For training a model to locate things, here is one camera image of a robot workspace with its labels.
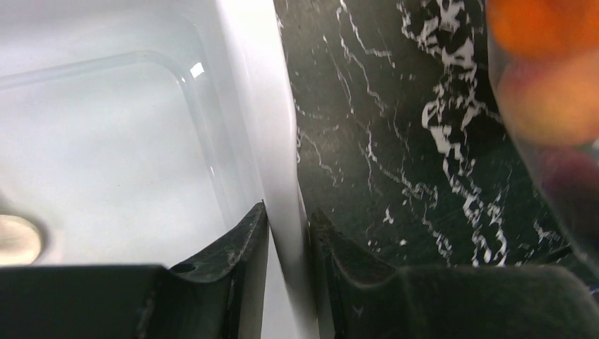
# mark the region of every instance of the sink drain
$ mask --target sink drain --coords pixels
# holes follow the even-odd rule
[[[42,236],[31,222],[0,215],[0,266],[28,265],[42,251]]]

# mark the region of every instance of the black marble countertop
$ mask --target black marble countertop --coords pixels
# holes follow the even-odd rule
[[[395,265],[564,245],[497,113],[483,0],[275,0],[307,210]]]

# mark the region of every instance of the screw hole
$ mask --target screw hole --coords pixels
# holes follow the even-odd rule
[[[178,263],[177,265],[170,268],[174,273],[188,273],[195,270],[196,267],[192,263]]]

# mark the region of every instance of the white ceramic surface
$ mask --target white ceramic surface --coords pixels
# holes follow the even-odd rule
[[[263,338],[316,338],[271,0],[0,4],[0,214],[42,229],[36,263],[171,266],[263,199]]]

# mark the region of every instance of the orange object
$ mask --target orange object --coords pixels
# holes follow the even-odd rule
[[[531,143],[574,146],[599,138],[599,52],[559,62],[515,61],[496,94],[508,129]]]
[[[599,48],[599,0],[488,0],[487,22],[517,59],[564,59]]]

